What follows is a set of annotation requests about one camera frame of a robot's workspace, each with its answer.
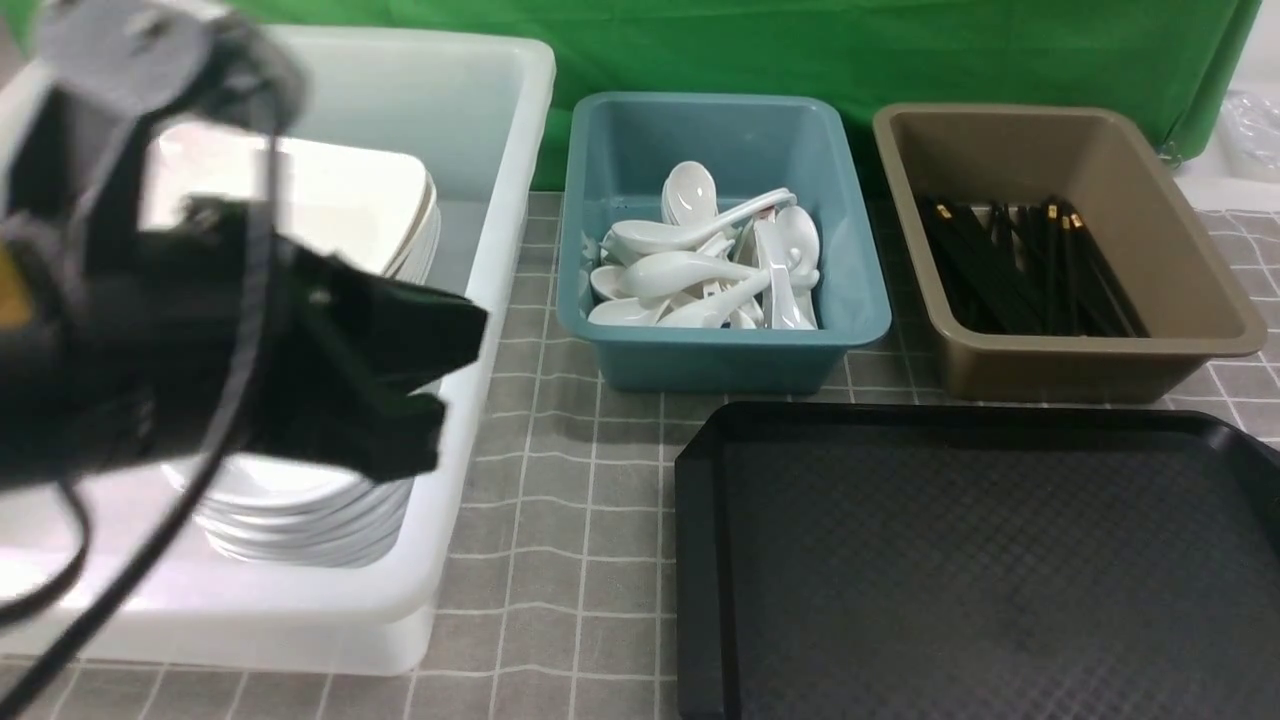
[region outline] black chopstick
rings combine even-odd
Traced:
[[[966,224],[959,219],[963,215],[952,213],[945,202],[922,199],[919,209],[934,255],[945,254],[950,259],[965,284],[982,300],[1000,327],[1012,334],[1039,332],[1038,318],[1027,306],[1023,297],[1012,291],[1007,283],[1001,282],[998,268],[982,258],[982,250],[995,254],[989,241],[978,245],[970,242],[965,231],[961,229]]]
[[[1018,242],[1023,249],[1023,274],[1032,278],[1041,278],[1044,274],[1044,255],[1041,252],[1041,243],[1034,236],[1032,214],[1036,211],[1034,206],[1024,205],[1018,208],[1018,219],[1012,224],[1014,233],[1018,236]]]
[[[1071,219],[1062,214],[1062,264],[1066,268],[1066,313],[1069,334],[1080,334],[1080,283],[1075,268],[1075,242],[1071,237]]]
[[[1044,206],[1044,332],[1057,334],[1057,204]]]
[[[995,205],[1000,211],[1000,238],[997,243],[1004,247],[1009,264],[1018,269],[1018,250],[1014,247],[1014,219],[1009,217],[1009,205]]]
[[[1089,269],[1101,288],[1098,295],[1106,299],[1105,302],[1100,299],[1098,304],[1111,310],[1115,319],[1120,323],[1123,333],[1128,337],[1149,337],[1146,325],[1143,325],[1142,319],[1138,316],[1137,309],[1133,306],[1129,296],[1125,295],[1120,281],[1115,277],[1115,272],[1102,255],[1097,241],[1093,240],[1093,233],[1089,232],[1084,219],[1074,209],[1071,213],[1071,231],[1080,238],[1080,247],[1084,250]]]
[[[1107,291],[1093,272],[1085,247],[1089,241],[1079,232],[1080,225],[1076,224],[1076,220],[1079,220],[1079,215],[1073,213],[1069,233],[1076,266],[1076,302],[1080,311],[1084,313],[1084,319],[1091,325],[1091,334],[1100,337],[1132,337],[1116,314]]]
[[[991,268],[997,277],[995,282],[1010,286],[1014,292],[1027,302],[1037,325],[1041,324],[1038,307],[1043,302],[1039,290],[1018,270],[1018,263],[1011,255],[1000,252],[991,242],[991,236],[982,227],[978,215],[969,205],[959,205],[946,200],[940,200],[938,205],[955,218],[954,225],[968,242],[970,250],[977,255],[983,268]]]

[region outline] robotic arm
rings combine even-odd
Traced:
[[[52,85],[9,169],[0,215],[0,493],[58,483],[86,548],[0,628],[74,584],[90,518],[78,478],[205,451],[120,577],[0,701],[17,716],[155,565],[221,459],[251,451],[375,482],[431,470],[444,406],[413,393],[474,361],[486,314],[370,277],[275,233],[275,138],[300,68],[210,0],[46,0]],[[182,115],[269,138],[264,197],[191,197],[138,229],[146,150]]]

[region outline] plastic bag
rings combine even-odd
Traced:
[[[1235,174],[1280,182],[1280,105],[1253,92],[1233,90],[1222,101],[1222,126]]]

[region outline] black cable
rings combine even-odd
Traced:
[[[49,610],[59,598],[76,587],[81,574],[84,573],[84,561],[88,560],[90,538],[93,537],[93,519],[84,506],[84,500],[76,491],[76,480],[63,477],[58,478],[55,484],[63,505],[67,506],[67,511],[76,521],[76,530],[79,534],[79,547],[67,565],[52,578],[45,580],[45,584],[0,607],[0,629],[26,623]]]
[[[90,639],[102,629],[102,625],[115,615],[115,611],[133,593],[138,583],[151,571],[160,557],[173,544],[182,532],[187,519],[195,511],[200,500],[209,491],[223,459],[232,450],[246,410],[256,389],[260,375],[260,360],[265,350],[268,325],[268,306],[275,282],[275,214],[279,200],[279,135],[280,114],[270,87],[260,87],[250,99],[251,128],[266,136],[266,172],[264,188],[265,202],[250,208],[248,237],[244,249],[244,279],[241,287],[241,320],[236,332],[236,345],[232,351],[223,386],[221,397],[214,418],[205,433],[205,455],[195,477],[187,484],[164,520],[152,530],[142,547],[133,555],[124,570],[111,582],[79,618],[73,621],[54,644],[27,670],[3,701],[0,701],[0,720],[13,720],[22,715],[50,683],[69,665]]]

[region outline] blue plastic bin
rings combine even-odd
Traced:
[[[684,160],[716,177],[724,208],[788,187],[822,232],[818,331],[625,328],[586,320],[599,241],[622,219],[660,219]],[[620,391],[812,393],[845,352],[879,340],[888,293],[840,115],[806,97],[607,92],[573,110],[557,314],[595,347]]]

